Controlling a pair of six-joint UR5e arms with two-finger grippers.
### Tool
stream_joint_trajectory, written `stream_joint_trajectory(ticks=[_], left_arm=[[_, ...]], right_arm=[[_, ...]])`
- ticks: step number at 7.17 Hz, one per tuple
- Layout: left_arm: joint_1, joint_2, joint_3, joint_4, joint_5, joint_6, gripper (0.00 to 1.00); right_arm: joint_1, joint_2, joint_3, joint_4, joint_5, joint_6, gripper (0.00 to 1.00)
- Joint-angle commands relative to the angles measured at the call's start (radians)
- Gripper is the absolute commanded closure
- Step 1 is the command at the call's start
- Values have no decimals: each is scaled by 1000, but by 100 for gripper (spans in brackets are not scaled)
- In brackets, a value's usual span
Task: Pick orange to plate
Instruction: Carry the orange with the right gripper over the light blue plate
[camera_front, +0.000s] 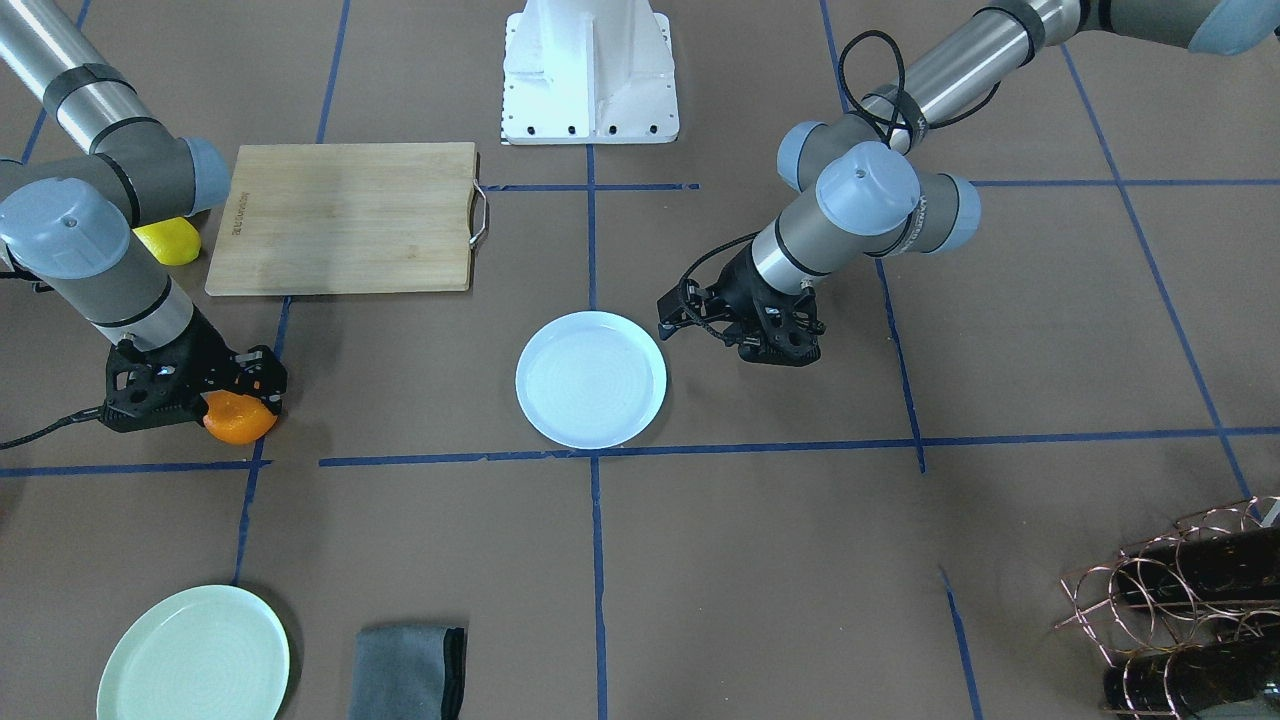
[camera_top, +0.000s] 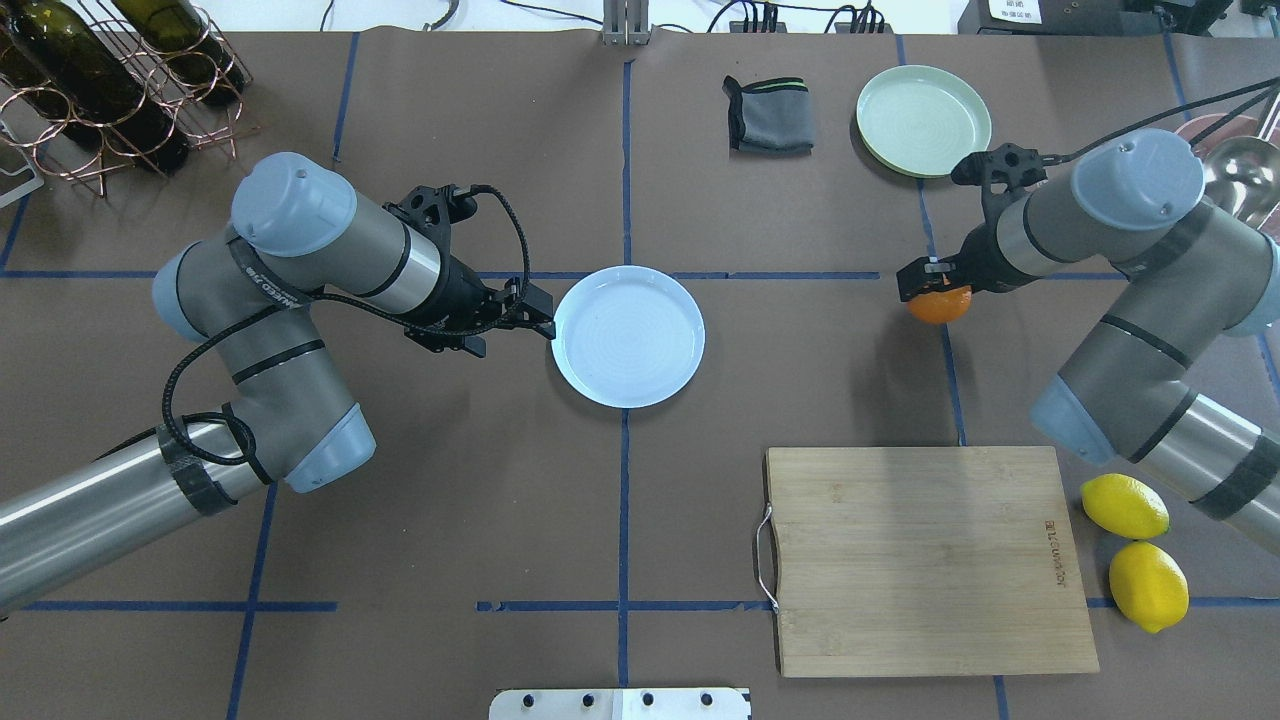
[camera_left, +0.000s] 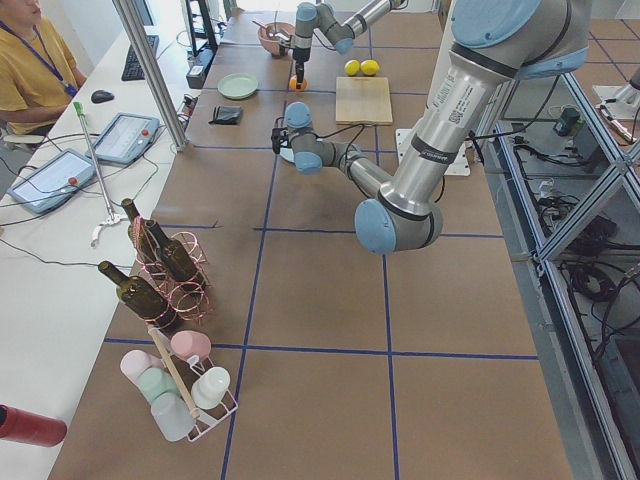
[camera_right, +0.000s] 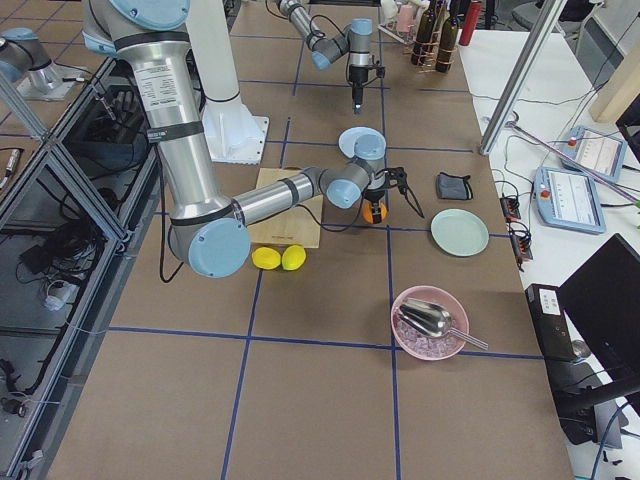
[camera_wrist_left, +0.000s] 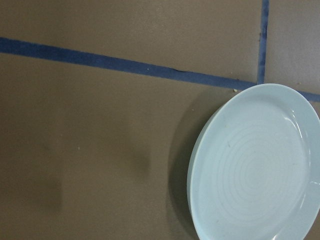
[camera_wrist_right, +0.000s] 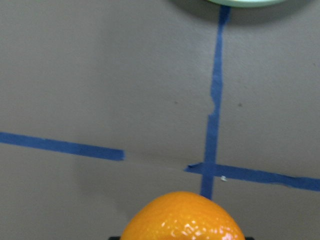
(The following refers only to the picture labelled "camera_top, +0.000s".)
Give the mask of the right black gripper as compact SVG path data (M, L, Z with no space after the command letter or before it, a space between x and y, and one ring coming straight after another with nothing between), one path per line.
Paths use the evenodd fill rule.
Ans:
M1011 292L1051 274L1051 256L1027 229L1027 188L1046 179L1034 149L1004 143L972 152L951 170L955 184L980 188L983 223L948 258L916 258L895 273L899 301L960 287L973 292Z

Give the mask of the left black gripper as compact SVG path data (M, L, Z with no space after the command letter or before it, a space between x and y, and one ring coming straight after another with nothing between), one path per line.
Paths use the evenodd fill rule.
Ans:
M440 256L434 288L401 316L406 322L404 337L434 354L453 350L485 357L486 343L480 334L499 316L503 331L532 331L547 341L557 337L554 302L547 291L531 282L507 281L497 292L452 256L451 228L475 215L475 197L480 193L499 196L489 184L419 186L402 201L385 204L388 213L420 233Z

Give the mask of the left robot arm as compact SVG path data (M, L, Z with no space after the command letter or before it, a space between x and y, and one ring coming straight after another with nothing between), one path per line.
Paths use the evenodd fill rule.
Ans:
M193 341L165 380L160 419L3 505L3 614L233 509L262 487L319 489L376 448L312 319L343 304L401 327L433 352L481 357L488 331L556 337L550 295L521 272L486 286L451 251L456 223L489 184L420 186L375 202L297 152L241 181L228 225L156 274L159 316Z

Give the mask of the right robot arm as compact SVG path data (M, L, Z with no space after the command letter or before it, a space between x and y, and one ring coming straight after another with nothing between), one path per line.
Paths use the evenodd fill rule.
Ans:
M1277 434L1185 375L1221 336L1277 319L1277 243L1204 197L1201 160L1165 129L1133 129L1069 160L1005 143L973 152L955 184L983 222L947 258L897 273L899 297L1007 293L1091 258L1125 290L1036 401L1044 436L1096 465L1117 457L1271 553L1279 542Z

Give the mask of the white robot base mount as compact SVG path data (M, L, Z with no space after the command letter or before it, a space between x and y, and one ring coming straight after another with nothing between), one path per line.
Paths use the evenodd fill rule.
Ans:
M582 688L509 689L490 702L489 719L751 719L746 689Z

